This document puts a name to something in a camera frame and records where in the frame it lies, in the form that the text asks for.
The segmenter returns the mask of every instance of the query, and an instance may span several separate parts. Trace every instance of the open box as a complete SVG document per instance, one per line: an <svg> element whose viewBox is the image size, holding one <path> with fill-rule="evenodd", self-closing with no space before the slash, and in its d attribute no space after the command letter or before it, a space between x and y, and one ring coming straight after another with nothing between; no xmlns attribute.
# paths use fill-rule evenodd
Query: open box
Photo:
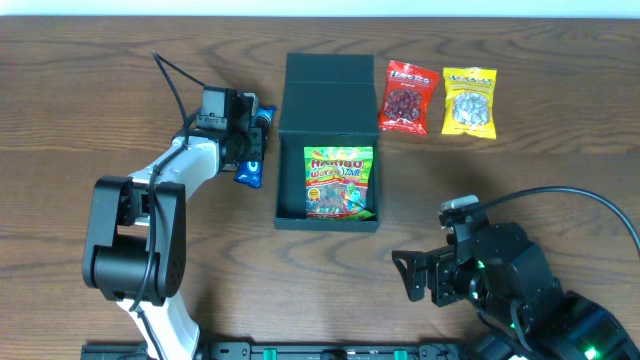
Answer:
<svg viewBox="0 0 640 360"><path fill-rule="evenodd" d="M282 115L276 229L375 232L379 222L380 164L372 55L289 54ZM371 146L373 166L362 221L306 218L304 148Z"/></svg>

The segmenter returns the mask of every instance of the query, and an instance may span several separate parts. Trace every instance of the wood grain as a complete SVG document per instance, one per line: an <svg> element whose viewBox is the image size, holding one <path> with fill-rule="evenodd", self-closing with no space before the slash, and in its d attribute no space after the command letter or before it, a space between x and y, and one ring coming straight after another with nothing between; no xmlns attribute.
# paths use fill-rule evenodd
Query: wood grain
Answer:
<svg viewBox="0 0 640 360"><path fill-rule="evenodd" d="M95 181L146 165L179 127L152 49L277 106L287 52L375 54L379 103L389 59L498 69L496 141L439 135L442 86L428 137L382 134L376 234L275 231L277 136L262 190L225 174L188 205L182 289L205 339L414 342L484 331L467 303L410 303L390 261L394 249L444 244L440 202L567 184L640 224L639 30L622 20L1 18L0 358L77 358L87 341L141 339L84 286L80 264ZM176 82L194 109L199 90ZM490 215L523 225L565 288L606 306L640 342L640 267L613 215L561 195Z"/></svg>

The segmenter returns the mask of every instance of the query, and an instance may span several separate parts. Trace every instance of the yellow candy bag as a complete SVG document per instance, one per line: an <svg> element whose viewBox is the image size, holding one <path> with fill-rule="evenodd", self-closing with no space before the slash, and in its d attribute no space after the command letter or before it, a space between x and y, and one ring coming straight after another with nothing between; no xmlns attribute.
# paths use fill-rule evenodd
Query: yellow candy bag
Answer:
<svg viewBox="0 0 640 360"><path fill-rule="evenodd" d="M445 100L443 134L469 134L495 139L493 91L495 69L444 68Z"/></svg>

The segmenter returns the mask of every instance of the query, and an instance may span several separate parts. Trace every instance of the red candy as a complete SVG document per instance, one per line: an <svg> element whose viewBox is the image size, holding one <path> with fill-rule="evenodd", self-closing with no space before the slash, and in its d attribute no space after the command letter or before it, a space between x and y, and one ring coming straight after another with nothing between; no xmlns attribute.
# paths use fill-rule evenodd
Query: red candy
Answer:
<svg viewBox="0 0 640 360"><path fill-rule="evenodd" d="M427 135L427 108L439 80L436 72L391 60L380 128Z"/></svg>

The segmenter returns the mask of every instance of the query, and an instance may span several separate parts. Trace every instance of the blue snack wrapper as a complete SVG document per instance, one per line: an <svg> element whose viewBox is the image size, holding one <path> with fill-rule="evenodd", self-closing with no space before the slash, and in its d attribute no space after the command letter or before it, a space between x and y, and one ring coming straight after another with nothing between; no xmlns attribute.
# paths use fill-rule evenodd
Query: blue snack wrapper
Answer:
<svg viewBox="0 0 640 360"><path fill-rule="evenodd" d="M267 143L267 133L275 113L275 106L264 108L260 107L256 116L251 119L252 127L259 126L262 128L265 146ZM234 180L240 184L246 184L252 188L259 189L262 187L262 163L254 161L241 163L240 166L238 166L238 171L236 172Z"/></svg>

